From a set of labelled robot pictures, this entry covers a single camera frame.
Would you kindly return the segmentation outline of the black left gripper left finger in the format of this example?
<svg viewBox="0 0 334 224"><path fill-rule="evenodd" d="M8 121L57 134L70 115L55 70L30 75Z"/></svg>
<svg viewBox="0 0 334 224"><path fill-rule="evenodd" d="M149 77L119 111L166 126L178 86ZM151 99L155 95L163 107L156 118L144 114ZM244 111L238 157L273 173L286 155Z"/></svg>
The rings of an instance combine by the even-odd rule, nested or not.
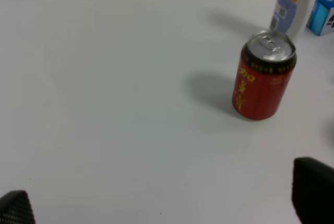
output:
<svg viewBox="0 0 334 224"><path fill-rule="evenodd" d="M10 191L1 197L1 224L35 224L35 217L28 193L24 190Z"/></svg>

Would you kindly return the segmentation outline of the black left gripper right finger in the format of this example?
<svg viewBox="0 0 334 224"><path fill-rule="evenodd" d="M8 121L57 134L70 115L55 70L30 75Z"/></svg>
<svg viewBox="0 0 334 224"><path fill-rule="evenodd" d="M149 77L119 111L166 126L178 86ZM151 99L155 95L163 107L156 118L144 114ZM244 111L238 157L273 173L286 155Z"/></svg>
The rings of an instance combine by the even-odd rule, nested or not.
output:
<svg viewBox="0 0 334 224"><path fill-rule="evenodd" d="M294 159L292 204L301 223L333 223L333 168L311 157Z"/></svg>

